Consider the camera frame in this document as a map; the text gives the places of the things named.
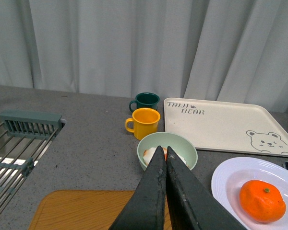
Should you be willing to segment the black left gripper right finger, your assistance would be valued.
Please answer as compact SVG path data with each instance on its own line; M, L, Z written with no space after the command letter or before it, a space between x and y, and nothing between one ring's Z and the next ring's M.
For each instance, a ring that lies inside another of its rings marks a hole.
M166 193L174 230L246 229L201 184L168 147Z

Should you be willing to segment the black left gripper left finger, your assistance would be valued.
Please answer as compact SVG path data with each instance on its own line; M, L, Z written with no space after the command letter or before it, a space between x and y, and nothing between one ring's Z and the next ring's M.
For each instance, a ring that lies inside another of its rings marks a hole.
M116 217L111 230L162 230L165 222L167 165L158 146L134 194Z

